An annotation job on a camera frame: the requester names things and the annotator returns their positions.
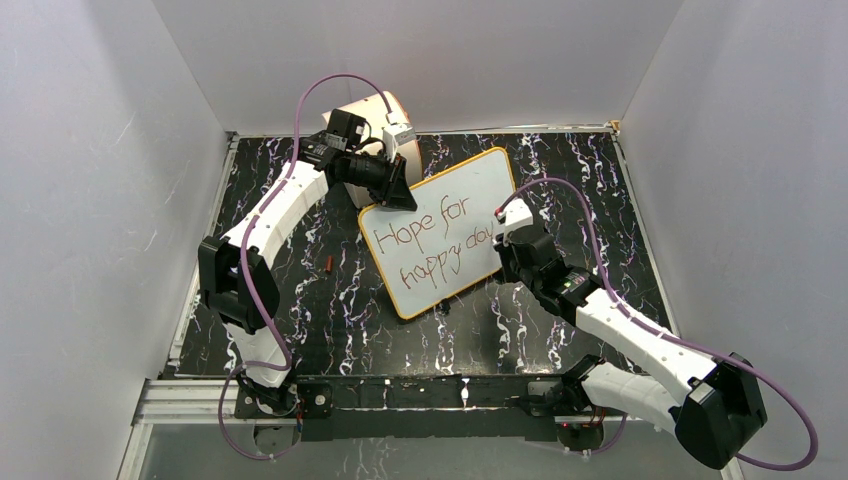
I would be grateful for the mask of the yellow framed whiteboard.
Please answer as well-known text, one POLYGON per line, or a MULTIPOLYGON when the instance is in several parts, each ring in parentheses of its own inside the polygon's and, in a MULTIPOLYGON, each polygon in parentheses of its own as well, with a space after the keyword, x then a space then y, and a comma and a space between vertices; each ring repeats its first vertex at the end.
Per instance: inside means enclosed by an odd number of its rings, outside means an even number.
POLYGON ((410 320, 501 267, 495 210, 516 189, 507 151, 494 147, 411 189, 417 208, 371 206, 358 217, 392 305, 410 320))

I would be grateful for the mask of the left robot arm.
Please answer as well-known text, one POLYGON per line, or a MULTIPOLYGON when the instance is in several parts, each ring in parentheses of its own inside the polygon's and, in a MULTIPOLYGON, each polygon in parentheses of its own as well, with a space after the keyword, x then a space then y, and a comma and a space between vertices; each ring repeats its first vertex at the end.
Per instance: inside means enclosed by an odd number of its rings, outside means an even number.
POLYGON ((364 188, 379 207, 416 210, 400 151, 416 143, 401 110, 375 131, 367 118, 335 109, 325 129, 297 140, 290 165, 242 221, 200 243, 201 302, 232 337, 241 359, 233 376, 265 413, 286 416, 299 403, 291 352, 274 321, 280 293, 271 267, 280 248, 337 184, 364 188))

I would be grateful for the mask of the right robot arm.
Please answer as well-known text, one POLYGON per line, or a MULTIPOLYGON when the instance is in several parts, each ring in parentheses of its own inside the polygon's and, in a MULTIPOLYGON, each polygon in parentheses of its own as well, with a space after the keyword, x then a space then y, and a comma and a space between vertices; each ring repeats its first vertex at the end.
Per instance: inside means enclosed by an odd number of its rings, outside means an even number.
POLYGON ((672 434, 702 465, 723 469, 766 423, 749 363, 680 345, 677 337, 610 298, 599 277, 571 266, 539 226, 499 234, 494 249, 508 282, 526 286, 549 313, 610 344, 641 368, 584 357, 548 397, 577 414, 610 407, 672 434))

